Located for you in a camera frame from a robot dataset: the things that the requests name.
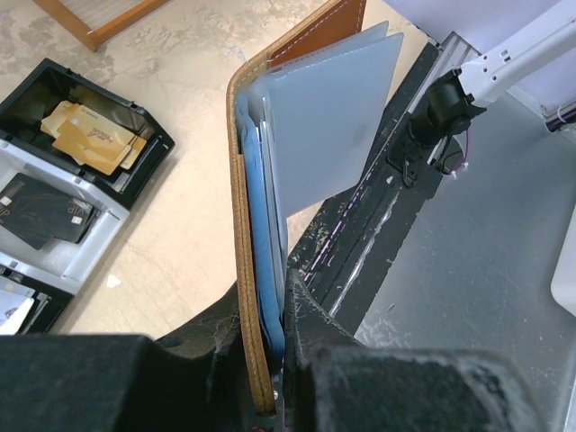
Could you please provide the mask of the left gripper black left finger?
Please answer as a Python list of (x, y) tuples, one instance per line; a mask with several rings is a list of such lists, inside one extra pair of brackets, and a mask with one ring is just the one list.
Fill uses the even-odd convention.
[(158, 340), (141, 334), (1, 339), (3, 431), (240, 431), (239, 300)]

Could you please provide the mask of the brown leather card holder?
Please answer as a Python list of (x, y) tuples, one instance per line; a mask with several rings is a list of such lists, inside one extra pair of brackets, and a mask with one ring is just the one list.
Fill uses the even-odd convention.
[(328, 1), (232, 76), (226, 95), (239, 319), (256, 413), (275, 412), (290, 216), (356, 185), (401, 51), (365, 3)]

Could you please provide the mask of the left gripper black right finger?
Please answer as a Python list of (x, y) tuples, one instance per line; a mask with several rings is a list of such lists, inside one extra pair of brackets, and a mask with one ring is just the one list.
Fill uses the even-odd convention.
[(518, 369), (477, 350), (369, 348), (285, 284), (287, 431), (544, 431)]

